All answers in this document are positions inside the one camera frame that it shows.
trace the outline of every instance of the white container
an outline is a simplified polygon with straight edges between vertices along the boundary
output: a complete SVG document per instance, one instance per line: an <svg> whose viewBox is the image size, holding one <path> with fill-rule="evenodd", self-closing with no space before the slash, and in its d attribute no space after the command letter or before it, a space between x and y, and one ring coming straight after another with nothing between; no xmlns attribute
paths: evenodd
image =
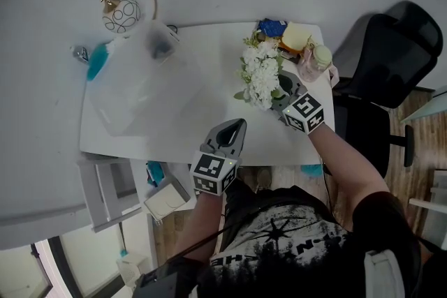
<svg viewBox="0 0 447 298"><path fill-rule="evenodd" d="M203 87L176 33L152 20L125 40L91 81L90 96L111 135L158 135Z"/></svg>

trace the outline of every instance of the jar lid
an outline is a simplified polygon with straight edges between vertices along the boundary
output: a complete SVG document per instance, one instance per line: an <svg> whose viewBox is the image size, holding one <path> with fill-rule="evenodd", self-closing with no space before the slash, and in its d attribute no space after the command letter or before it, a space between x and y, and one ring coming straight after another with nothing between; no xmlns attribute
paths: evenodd
<svg viewBox="0 0 447 298"><path fill-rule="evenodd" d="M332 52L325 45L318 45L314 48L314 58L318 65L329 66L332 61Z"/></svg>

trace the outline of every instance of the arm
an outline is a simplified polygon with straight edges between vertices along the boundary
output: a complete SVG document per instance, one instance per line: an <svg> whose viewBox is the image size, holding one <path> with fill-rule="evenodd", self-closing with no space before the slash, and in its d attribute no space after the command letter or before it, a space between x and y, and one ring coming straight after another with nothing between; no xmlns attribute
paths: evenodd
<svg viewBox="0 0 447 298"><path fill-rule="evenodd" d="M182 252L219 231L221 212L221 196L201 193L197 199L196 207L194 207L191 217L175 245L174 254ZM185 257L205 263L211 258L215 247L216 239L188 253Z"/></svg>
<svg viewBox="0 0 447 298"><path fill-rule="evenodd" d="M328 126L322 124L309 134L309 138L334 180L346 193L352 210L369 194L389 192L376 168Z"/></svg>

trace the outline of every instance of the chair backrest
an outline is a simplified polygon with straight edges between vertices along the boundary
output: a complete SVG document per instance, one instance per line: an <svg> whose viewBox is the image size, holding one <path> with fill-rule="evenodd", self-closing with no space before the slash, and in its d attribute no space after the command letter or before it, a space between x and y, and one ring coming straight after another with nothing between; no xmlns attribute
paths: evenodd
<svg viewBox="0 0 447 298"><path fill-rule="evenodd" d="M373 15L352 80L336 90L396 108L436 66L442 32L422 8L406 2L402 17Z"/></svg>

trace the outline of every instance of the table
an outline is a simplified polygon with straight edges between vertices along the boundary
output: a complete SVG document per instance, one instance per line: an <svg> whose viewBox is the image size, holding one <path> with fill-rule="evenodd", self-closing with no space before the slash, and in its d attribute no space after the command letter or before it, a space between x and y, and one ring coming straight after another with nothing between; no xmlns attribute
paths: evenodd
<svg viewBox="0 0 447 298"><path fill-rule="evenodd" d="M241 157L243 165L302 165L320 163L309 138L293 132L277 120L273 111L261 112L233 95L242 87L235 74L240 69L244 49L242 39L250 36L256 23L211 24L179 29L179 36L199 60L206 87L182 111L182 118L170 131L156 139L113 137L96 116L87 83L82 109L80 150L122 158L190 163L195 150L210 129L234 118L247 121L247 134ZM323 43L316 25L307 27L318 43ZM295 66L284 62L284 69L296 73ZM313 83L305 83L324 107L325 122L334 128L334 110L329 74L326 71Z"/></svg>

